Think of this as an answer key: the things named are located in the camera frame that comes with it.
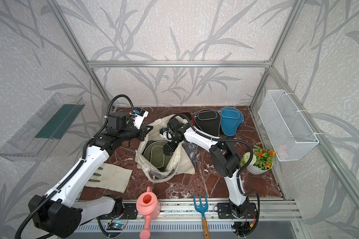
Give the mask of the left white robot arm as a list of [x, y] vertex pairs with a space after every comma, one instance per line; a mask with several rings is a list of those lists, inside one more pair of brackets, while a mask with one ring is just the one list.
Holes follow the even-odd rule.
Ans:
[[134, 138], [143, 141], [153, 128], [143, 124], [148, 112], [132, 107], [130, 114], [112, 112], [115, 101], [126, 95], [117, 95], [109, 103], [105, 123], [83, 147], [82, 157], [69, 172], [43, 196], [34, 196], [29, 202], [30, 214], [19, 226], [15, 238], [20, 239], [30, 221], [47, 232], [43, 238], [52, 236], [66, 238], [80, 226], [102, 215], [117, 210], [121, 198], [103, 196], [100, 199], [78, 203], [76, 198], [95, 171], [125, 141]]

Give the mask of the red black ping pong set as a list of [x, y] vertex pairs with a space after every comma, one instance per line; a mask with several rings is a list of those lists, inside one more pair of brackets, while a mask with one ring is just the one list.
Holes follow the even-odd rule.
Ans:
[[180, 116], [183, 119], [189, 119], [190, 124], [194, 125], [193, 118], [192, 118], [192, 116], [191, 116], [191, 114], [189, 112], [177, 113], [177, 115]]

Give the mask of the beige canvas tote bag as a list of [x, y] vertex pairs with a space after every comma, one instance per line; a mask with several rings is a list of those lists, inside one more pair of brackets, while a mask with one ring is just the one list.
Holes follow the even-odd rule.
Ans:
[[153, 183], [169, 181], [178, 174], [195, 174], [197, 145], [175, 140], [173, 133], [165, 132], [172, 116], [151, 123], [153, 129], [136, 150], [137, 167]]

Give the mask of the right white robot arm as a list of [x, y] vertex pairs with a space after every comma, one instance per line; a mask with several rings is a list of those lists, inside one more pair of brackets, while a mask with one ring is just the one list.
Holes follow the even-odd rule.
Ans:
[[[240, 174], [249, 166], [254, 156], [253, 148], [248, 143], [238, 139], [211, 136], [192, 125], [185, 114], [171, 116], [166, 126], [159, 127], [159, 134], [169, 141], [164, 146], [165, 154], [173, 153], [184, 140], [209, 152], [214, 168], [225, 179], [233, 215], [237, 218], [244, 216], [250, 201], [249, 193], [244, 192]], [[249, 159], [244, 165], [240, 164], [242, 155], [234, 145], [236, 142], [245, 145], [250, 152]]]

